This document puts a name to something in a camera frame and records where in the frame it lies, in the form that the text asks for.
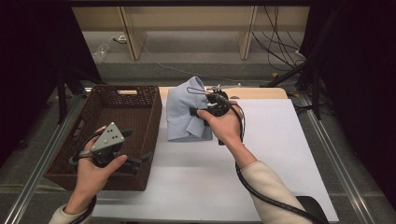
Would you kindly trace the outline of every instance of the cable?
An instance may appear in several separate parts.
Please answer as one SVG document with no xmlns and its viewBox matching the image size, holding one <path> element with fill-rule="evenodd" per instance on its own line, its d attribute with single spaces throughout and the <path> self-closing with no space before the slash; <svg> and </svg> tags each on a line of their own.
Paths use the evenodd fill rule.
<svg viewBox="0 0 396 224">
<path fill-rule="evenodd" d="M 291 41 L 293 41 L 293 43 L 294 43 L 298 48 L 300 48 L 300 45 L 297 44 L 297 43 L 294 41 L 294 39 L 293 39 L 293 37 L 291 37 L 289 31 L 287 31 L 286 33 L 288 33 L 288 36 L 290 37 Z"/>
<path fill-rule="evenodd" d="M 183 71 L 183 70 L 180 70 L 180 69 L 177 69 L 177 68 L 174 68 L 174 67 L 168 67 L 168 66 L 165 66 L 165 65 L 159 63 L 159 62 L 155 59 L 154 55 L 152 55 L 152 54 L 146 49 L 146 47 L 145 47 L 144 45 L 142 45 L 142 47 L 143 47 L 143 49 L 144 49 L 151 57 L 154 58 L 154 61 L 155 61 L 156 64 L 158 64 L 160 67 L 165 68 L 165 69 L 171 69 L 171 70 L 178 71 L 178 72 L 180 72 L 180 73 L 184 73 L 184 74 L 188 74 L 188 75 L 193 75 L 193 76 L 198 76 L 198 77 L 205 77 L 205 78 L 209 78 L 209 79 L 218 79 L 218 80 L 226 80 L 226 81 L 231 81 L 231 82 L 260 82 L 260 83 L 263 83 L 263 82 L 265 82 L 265 83 L 270 83 L 270 82 L 272 82 L 272 81 L 263 81 L 263 80 L 244 80 L 244 79 L 230 79 L 230 78 L 225 78 L 225 77 L 209 77 L 209 76 L 201 75 L 201 74 L 198 74 L 198 73 L 186 72 L 186 71 Z"/>
<path fill-rule="evenodd" d="M 227 99 L 225 99 L 222 96 L 219 96 L 217 99 L 221 100 L 224 104 L 228 105 L 231 108 L 231 110 L 235 113 L 236 117 L 238 118 L 238 122 L 239 122 L 239 125 L 240 125 L 239 127 L 241 129 L 241 134 L 240 134 L 241 141 L 243 141 L 243 138 L 244 138 L 244 135 L 243 135 L 244 131 L 243 130 L 245 130 L 245 127 L 242 126 L 242 118 L 241 118 L 241 116 L 239 116 L 239 113 L 235 110 L 235 108 L 233 108 L 233 106 L 230 104 L 230 102 Z M 322 224 L 322 222 L 317 217 L 312 216 L 311 214 L 305 212 L 302 209 L 296 208 L 296 207 L 291 206 L 289 204 L 281 203 L 281 202 L 279 202 L 277 200 L 268 198 L 268 197 L 260 194 L 257 190 L 255 190 L 253 187 L 251 187 L 249 185 L 249 183 L 246 181 L 246 179 L 242 176 L 241 169 L 239 168 L 239 166 L 238 166 L 238 164 L 236 162 L 235 162 L 235 169 L 236 169 L 236 173 L 237 173 L 238 178 L 241 181 L 242 185 L 247 189 L 247 191 L 249 191 L 256 198 L 262 200 L 265 203 L 269 203 L 269 204 L 271 204 L 273 206 L 276 206 L 276 207 L 282 208 L 284 210 L 290 211 L 290 212 L 292 212 L 292 213 L 294 213 L 294 214 L 296 214 L 298 216 L 305 217 L 305 218 L 313 221 L 313 223 Z"/>
<path fill-rule="evenodd" d="M 93 211 L 93 208 L 96 206 L 96 195 L 93 196 L 90 205 L 88 206 L 87 210 L 78 218 L 74 219 L 70 224 L 78 224 L 84 221 Z"/>
<path fill-rule="evenodd" d="M 263 32 L 263 31 L 262 31 L 262 35 L 263 35 L 265 38 L 271 40 L 271 38 L 268 37 L 268 36 L 265 34 L 265 32 Z M 292 46 L 292 45 L 288 45 L 288 44 L 284 44 L 284 43 L 282 43 L 282 45 L 284 45 L 284 46 L 286 46 L 286 47 L 289 47 L 289 48 L 291 48 L 291 49 L 297 49 L 297 48 L 295 48 L 295 47 Z"/>
<path fill-rule="evenodd" d="M 80 153 L 82 150 L 84 150 L 85 145 L 87 145 L 87 143 L 90 142 L 94 137 L 99 136 L 99 135 L 101 135 L 102 133 L 103 133 L 103 131 L 94 133 L 94 134 L 91 135 L 87 140 L 85 140 L 85 142 L 82 143 L 82 144 L 79 146 L 79 148 L 76 150 L 76 154 L 75 154 L 72 158 L 70 158 L 70 161 L 69 161 L 70 164 L 72 164 L 72 165 L 77 165 L 77 164 L 78 164 L 78 160 L 80 159 L 79 153 Z"/>
<path fill-rule="evenodd" d="M 253 37 L 256 39 L 256 41 L 259 43 L 259 45 L 260 45 L 263 49 L 265 49 L 268 53 L 272 54 L 273 56 L 275 56 L 276 58 L 278 58 L 281 62 L 287 64 L 287 65 L 290 66 L 291 68 L 294 67 L 293 65 L 289 64 L 287 61 L 281 59 L 279 56 L 277 56 L 275 53 L 273 53 L 269 48 L 265 47 L 264 44 L 257 38 L 257 36 L 256 36 L 254 33 L 252 33 L 252 34 L 253 34 Z M 285 70 L 285 69 L 280 69 L 280 68 L 274 67 L 274 66 L 271 64 L 269 55 L 268 55 L 268 63 L 271 65 L 271 67 L 273 67 L 273 68 L 276 69 L 276 70 L 284 71 L 284 72 L 289 72 L 289 70 Z"/>
<path fill-rule="evenodd" d="M 276 43 L 278 43 L 279 49 L 280 49 L 280 51 L 281 51 L 283 57 L 285 58 L 285 61 L 287 61 L 287 59 L 286 59 L 285 54 L 283 53 L 283 49 L 285 50 L 286 54 L 289 56 L 289 58 L 291 59 L 291 61 L 293 62 L 294 66 L 295 66 L 296 64 L 295 64 L 294 60 L 293 60 L 293 59 L 291 58 L 291 56 L 289 55 L 288 51 L 286 50 L 285 44 L 283 43 L 282 39 L 281 39 L 280 36 L 279 36 L 279 33 L 277 32 L 277 18 L 278 18 L 278 14 L 279 14 L 279 7 L 275 7 L 275 23 L 273 23 L 273 21 L 272 21 L 270 15 L 269 15 L 269 13 L 268 13 L 266 7 L 264 7 L 264 10 L 265 10 L 265 13 L 266 13 L 266 15 L 267 15 L 267 17 L 268 17 L 269 22 L 271 23 L 272 28 L 273 28 L 273 34 L 272 34 L 272 36 L 271 36 L 271 38 L 270 38 L 271 41 L 270 41 L 270 45 L 269 45 L 268 49 L 271 48 L 271 43 L 272 43 L 272 42 L 275 42 L 275 41 L 273 40 L 273 38 L 274 38 L 274 35 L 276 35 L 277 40 L 278 40 Z"/>
<path fill-rule="evenodd" d="M 312 105 L 300 106 L 293 103 L 294 110 L 296 111 L 297 116 L 299 116 L 302 112 L 312 109 Z"/>
</svg>

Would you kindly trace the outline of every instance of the left hand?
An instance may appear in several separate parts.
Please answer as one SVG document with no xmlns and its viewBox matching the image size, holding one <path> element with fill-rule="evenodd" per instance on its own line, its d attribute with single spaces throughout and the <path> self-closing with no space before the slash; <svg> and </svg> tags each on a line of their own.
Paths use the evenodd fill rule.
<svg viewBox="0 0 396 224">
<path fill-rule="evenodd" d="M 98 129 L 97 132 L 105 128 L 106 126 Z M 96 136 L 88 142 L 84 150 L 90 150 L 98 138 L 99 136 Z M 69 203 L 64 209 L 66 214 L 74 215 L 85 211 L 93 196 L 102 190 L 110 175 L 119 169 L 126 159 L 126 155 L 118 156 L 104 168 L 95 166 L 92 158 L 79 159 L 77 184 Z"/>
</svg>

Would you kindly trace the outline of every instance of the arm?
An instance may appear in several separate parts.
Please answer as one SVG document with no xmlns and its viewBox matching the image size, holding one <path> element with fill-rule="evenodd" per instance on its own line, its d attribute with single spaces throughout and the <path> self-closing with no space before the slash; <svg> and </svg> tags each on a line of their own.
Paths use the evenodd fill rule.
<svg viewBox="0 0 396 224">
<path fill-rule="evenodd" d="M 89 150 L 98 138 L 99 136 L 96 136 L 88 142 L 84 150 Z M 119 156 L 104 168 L 95 166 L 91 158 L 80 159 L 77 184 L 69 202 L 55 211 L 49 223 L 69 223 L 79 217 L 87 210 L 92 198 L 105 186 L 110 175 L 119 169 L 126 159 L 125 155 Z"/>
<path fill-rule="evenodd" d="M 241 116 L 240 109 L 234 105 Z M 242 175 L 251 187 L 260 194 L 282 203 L 303 209 L 301 204 L 284 185 L 279 176 L 263 162 L 260 162 L 248 150 L 240 139 L 240 127 L 235 113 L 230 109 L 224 116 L 214 117 L 204 110 L 199 110 L 198 115 L 207 120 L 215 136 L 222 141 L 233 154 L 233 157 L 242 170 Z M 292 214 L 286 210 L 265 203 L 251 195 L 257 212 L 264 223 L 311 223 L 303 217 Z"/>
</svg>

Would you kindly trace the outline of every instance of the right hand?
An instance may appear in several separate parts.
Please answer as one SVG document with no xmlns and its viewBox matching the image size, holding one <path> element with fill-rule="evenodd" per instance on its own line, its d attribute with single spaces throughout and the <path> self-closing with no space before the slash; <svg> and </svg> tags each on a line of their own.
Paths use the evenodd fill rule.
<svg viewBox="0 0 396 224">
<path fill-rule="evenodd" d="M 237 106 L 237 102 L 230 101 L 230 104 L 233 105 L 233 108 L 238 112 L 239 116 L 242 117 L 242 113 Z M 239 127 L 239 121 L 231 109 L 221 117 L 215 117 L 205 110 L 198 110 L 197 114 L 201 119 L 205 119 L 209 123 L 215 136 L 226 146 L 228 146 L 232 141 L 241 141 L 241 128 Z"/>
</svg>

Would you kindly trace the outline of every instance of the metal rail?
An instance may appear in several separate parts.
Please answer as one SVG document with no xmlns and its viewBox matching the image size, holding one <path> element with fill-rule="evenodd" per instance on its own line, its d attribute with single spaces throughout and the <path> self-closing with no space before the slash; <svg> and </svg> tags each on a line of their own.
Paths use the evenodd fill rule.
<svg viewBox="0 0 396 224">
<path fill-rule="evenodd" d="M 304 105 L 310 105 L 310 100 L 305 93 L 302 94 L 302 100 L 304 102 Z M 346 192 L 346 196 L 349 198 L 350 203 L 355 210 L 356 215 L 358 216 L 361 223 L 374 224 L 375 219 L 369 211 L 366 201 L 364 201 L 364 199 L 361 197 L 358 188 L 350 177 L 347 168 L 345 167 L 344 163 L 342 162 L 340 156 L 337 153 L 337 150 L 332 144 L 332 140 L 327 134 L 321 120 L 316 119 L 312 110 L 308 110 L 307 112 L 308 117 L 311 120 L 312 125 L 314 126 L 315 131 L 318 134 L 318 137 L 326 151 L 326 154 L 332 163 L 332 167 L 334 168 L 334 171 L 336 172 L 338 179 L 340 180 L 341 185 Z"/>
<path fill-rule="evenodd" d="M 32 199 L 33 194 L 35 193 L 35 187 L 40 182 L 44 172 L 47 170 L 47 167 L 56 152 L 55 149 L 57 148 L 60 139 L 64 135 L 65 127 L 67 127 L 70 122 L 71 114 L 75 112 L 77 105 L 81 99 L 82 95 L 74 95 L 70 100 L 69 113 L 67 113 L 66 117 L 64 118 L 64 122 L 62 124 L 58 124 L 58 126 L 56 127 L 56 130 L 52 135 L 51 139 L 49 140 L 49 143 L 47 144 L 43 155 L 35 166 L 35 169 L 30 175 L 28 181 L 24 185 L 20 196 L 10 208 L 6 221 L 4 223 L 17 224 L 21 221 L 22 215 L 25 212 L 30 200 Z"/>
</svg>

